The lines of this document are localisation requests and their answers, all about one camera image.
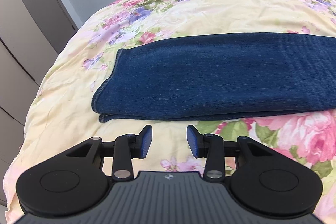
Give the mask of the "beige wardrobe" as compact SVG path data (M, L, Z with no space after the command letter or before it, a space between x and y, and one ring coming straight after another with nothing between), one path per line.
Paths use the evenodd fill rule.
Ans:
M22 0L1 0L1 176L19 152L29 107L56 57Z

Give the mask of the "blue denim jeans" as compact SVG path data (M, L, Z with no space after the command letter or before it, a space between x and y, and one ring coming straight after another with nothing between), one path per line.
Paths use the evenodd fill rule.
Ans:
M231 33L120 49L92 98L111 119L226 120L335 108L335 38Z

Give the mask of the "floral yellow bed quilt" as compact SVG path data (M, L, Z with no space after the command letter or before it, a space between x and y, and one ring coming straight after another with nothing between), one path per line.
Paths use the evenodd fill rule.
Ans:
M335 0L116 0L93 14L51 66L27 114L23 147L3 180L6 220L23 216L15 191L28 168L92 137L112 141L151 123L153 141L139 170L203 174L186 140L192 123L226 140L246 135L314 170L323 182L315 215L335 223L335 110L231 121L98 121L91 99L114 67L117 51L165 38L237 32L335 37Z

